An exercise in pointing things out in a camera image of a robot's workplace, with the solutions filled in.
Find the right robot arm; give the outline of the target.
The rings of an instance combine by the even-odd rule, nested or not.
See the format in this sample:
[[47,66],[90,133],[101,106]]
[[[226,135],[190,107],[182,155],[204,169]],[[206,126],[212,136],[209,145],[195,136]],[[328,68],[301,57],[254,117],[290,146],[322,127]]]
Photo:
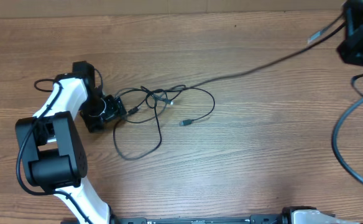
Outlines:
[[342,17],[346,30],[337,52],[344,63],[363,67],[363,1],[346,1]]

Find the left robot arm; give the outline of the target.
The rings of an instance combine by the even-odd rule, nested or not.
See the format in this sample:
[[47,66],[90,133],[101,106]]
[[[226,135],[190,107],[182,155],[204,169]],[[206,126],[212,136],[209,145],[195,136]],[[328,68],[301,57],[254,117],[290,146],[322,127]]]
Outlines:
[[118,223],[87,178],[87,157],[75,126],[81,116],[95,133],[127,113],[120,98],[104,95],[102,86],[95,85],[98,73],[86,61],[73,63],[70,73],[51,80],[53,88],[43,107],[15,125],[19,185],[31,195],[58,197],[77,223]]

